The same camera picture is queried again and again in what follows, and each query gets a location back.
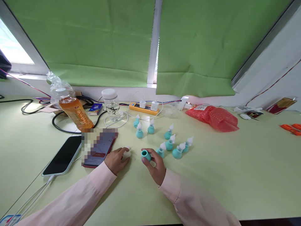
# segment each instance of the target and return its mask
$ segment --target smartphone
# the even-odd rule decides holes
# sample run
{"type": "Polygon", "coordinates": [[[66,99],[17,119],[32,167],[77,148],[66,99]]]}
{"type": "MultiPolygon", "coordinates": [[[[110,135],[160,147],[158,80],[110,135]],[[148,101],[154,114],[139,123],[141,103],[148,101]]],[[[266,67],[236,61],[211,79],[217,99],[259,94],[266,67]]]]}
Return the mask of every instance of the smartphone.
{"type": "Polygon", "coordinates": [[[67,173],[81,146],[82,136],[69,137],[46,166],[42,176],[63,175],[67,173]]]}

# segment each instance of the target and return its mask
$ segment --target roller blind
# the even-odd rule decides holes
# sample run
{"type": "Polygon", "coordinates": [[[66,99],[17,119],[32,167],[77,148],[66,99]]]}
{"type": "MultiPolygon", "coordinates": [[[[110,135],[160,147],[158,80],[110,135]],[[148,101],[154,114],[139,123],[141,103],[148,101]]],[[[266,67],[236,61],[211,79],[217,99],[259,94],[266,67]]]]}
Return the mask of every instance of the roller blind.
{"type": "Polygon", "coordinates": [[[231,79],[290,0],[163,0],[157,94],[230,96],[231,79]]]}
{"type": "Polygon", "coordinates": [[[76,86],[146,87],[154,0],[6,0],[50,70],[76,86]]]}

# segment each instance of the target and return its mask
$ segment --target white phone charger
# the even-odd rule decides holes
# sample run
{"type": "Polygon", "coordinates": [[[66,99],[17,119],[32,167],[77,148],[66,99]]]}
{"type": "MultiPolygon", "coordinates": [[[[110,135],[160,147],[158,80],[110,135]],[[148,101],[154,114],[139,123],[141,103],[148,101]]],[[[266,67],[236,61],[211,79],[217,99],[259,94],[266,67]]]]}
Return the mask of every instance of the white phone charger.
{"type": "Polygon", "coordinates": [[[158,107],[159,107],[159,102],[157,102],[157,100],[155,100],[151,103],[151,108],[150,109],[153,110],[153,111],[157,111],[158,107]]]}

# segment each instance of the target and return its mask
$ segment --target orange power strip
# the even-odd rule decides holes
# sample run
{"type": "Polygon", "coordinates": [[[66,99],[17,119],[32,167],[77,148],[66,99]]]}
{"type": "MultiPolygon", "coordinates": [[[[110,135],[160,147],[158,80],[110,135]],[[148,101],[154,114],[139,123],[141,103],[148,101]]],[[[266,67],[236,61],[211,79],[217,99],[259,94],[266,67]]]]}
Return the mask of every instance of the orange power strip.
{"type": "Polygon", "coordinates": [[[139,104],[130,103],[129,108],[131,110],[140,111],[151,115],[157,115],[159,113],[159,109],[157,111],[152,111],[150,106],[146,106],[145,108],[140,108],[139,106],[140,106],[139,104]]]}

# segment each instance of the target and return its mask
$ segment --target person's left hand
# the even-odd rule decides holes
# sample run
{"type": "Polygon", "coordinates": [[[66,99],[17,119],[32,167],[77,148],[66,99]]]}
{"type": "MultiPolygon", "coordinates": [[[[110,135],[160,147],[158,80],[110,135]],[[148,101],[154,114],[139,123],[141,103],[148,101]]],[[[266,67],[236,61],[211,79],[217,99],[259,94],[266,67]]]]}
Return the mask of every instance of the person's left hand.
{"type": "Polygon", "coordinates": [[[129,163],[129,157],[124,162],[121,162],[123,153],[126,151],[129,151],[126,147],[118,148],[115,151],[110,152],[104,159],[104,163],[116,176],[129,163]]]}

